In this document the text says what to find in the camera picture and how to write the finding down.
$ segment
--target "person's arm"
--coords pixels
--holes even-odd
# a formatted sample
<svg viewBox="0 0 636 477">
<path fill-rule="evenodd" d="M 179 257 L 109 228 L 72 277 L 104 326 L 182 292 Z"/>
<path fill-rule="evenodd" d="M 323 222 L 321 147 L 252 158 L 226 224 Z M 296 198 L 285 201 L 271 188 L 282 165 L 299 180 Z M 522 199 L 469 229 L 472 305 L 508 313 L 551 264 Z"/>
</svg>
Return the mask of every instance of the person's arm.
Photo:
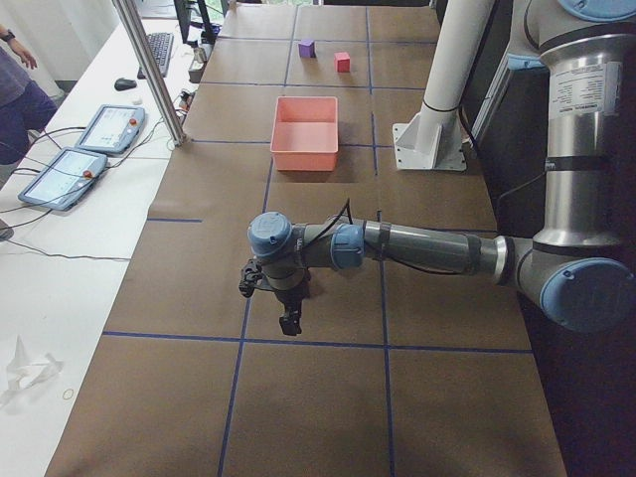
<svg viewBox="0 0 636 477">
<path fill-rule="evenodd" d="M 0 38 L 3 40 L 6 39 L 5 41 L 7 42 L 7 45 L 9 45 L 9 48 L 11 48 L 13 53 L 20 57 L 20 61 L 25 67 L 30 68 L 31 70 L 38 67 L 38 63 L 33 55 L 31 55 L 31 52 L 15 37 L 13 37 L 13 34 L 9 31 L 9 29 L 2 24 L 0 24 Z"/>
</svg>

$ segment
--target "white table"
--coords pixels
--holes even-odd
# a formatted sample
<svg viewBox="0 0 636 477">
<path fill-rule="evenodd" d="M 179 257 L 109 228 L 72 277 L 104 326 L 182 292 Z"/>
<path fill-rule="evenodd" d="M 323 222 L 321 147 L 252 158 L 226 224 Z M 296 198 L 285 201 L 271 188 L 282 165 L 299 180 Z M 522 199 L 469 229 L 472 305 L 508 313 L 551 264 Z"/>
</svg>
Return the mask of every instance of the white table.
<svg viewBox="0 0 636 477">
<path fill-rule="evenodd" d="M 175 33 L 166 85 L 172 97 L 188 82 L 192 50 L 181 44 L 172 20 L 144 21 L 147 32 Z M 119 26 L 95 57 L 52 119 L 48 131 L 86 126 L 100 105 L 131 104 L 141 99 L 147 113 L 139 138 L 161 118 L 146 80 L 116 91 L 117 78 L 133 79 L 138 63 L 126 32 Z M 61 146 L 73 146 L 78 133 L 55 134 Z M 12 240 L 48 253 L 119 257 L 119 260 L 49 257 L 12 243 L 0 242 L 0 376 L 20 336 L 33 360 L 51 353 L 64 363 L 54 378 L 17 394 L 0 407 L 0 475 L 42 476 L 58 445 L 80 389 L 103 324 L 146 221 L 148 207 L 171 156 L 172 143 L 163 124 L 148 144 L 136 149 L 118 168 L 108 170 L 70 211 L 52 212 L 14 230 Z M 42 139 L 20 167 L 41 169 L 58 152 Z M 17 195 L 31 176 L 17 175 L 0 191 L 0 211 L 21 206 Z M 1 213 L 9 225 L 37 218 L 45 209 Z M 0 393 L 6 380 L 0 382 Z"/>
</svg>

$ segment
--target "computer mouse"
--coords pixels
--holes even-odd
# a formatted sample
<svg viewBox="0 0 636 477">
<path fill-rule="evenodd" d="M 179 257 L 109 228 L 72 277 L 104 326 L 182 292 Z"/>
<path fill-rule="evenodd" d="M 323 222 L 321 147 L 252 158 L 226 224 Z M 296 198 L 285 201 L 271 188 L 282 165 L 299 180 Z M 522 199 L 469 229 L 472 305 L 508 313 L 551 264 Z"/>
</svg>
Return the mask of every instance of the computer mouse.
<svg viewBox="0 0 636 477">
<path fill-rule="evenodd" d="M 134 79 L 120 78 L 115 82 L 115 89 L 118 91 L 133 89 L 134 87 L 137 87 L 137 81 Z"/>
</svg>

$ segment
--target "pink tray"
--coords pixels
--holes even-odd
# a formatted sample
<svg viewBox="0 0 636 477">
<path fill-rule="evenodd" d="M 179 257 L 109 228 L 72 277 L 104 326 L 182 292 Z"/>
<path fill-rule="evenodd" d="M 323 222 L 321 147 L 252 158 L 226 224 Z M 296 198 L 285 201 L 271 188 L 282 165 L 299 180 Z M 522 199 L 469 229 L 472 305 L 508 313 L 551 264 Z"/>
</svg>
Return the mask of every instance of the pink tray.
<svg viewBox="0 0 636 477">
<path fill-rule="evenodd" d="M 270 150 L 279 171 L 333 171 L 338 155 L 338 98 L 279 97 Z"/>
</svg>

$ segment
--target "white tissue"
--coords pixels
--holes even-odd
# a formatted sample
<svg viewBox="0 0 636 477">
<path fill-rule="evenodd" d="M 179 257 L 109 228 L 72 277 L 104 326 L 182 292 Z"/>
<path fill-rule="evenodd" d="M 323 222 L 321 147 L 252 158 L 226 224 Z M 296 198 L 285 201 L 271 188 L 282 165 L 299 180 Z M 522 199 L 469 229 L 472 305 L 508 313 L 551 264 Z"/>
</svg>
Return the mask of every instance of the white tissue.
<svg viewBox="0 0 636 477">
<path fill-rule="evenodd" d="M 7 387 L 0 395 L 0 407 L 6 405 L 18 393 L 57 376 L 63 366 L 64 363 L 57 361 L 51 353 L 45 354 L 44 359 L 32 361 L 22 338 L 18 336 L 13 360 L 6 367 Z"/>
</svg>

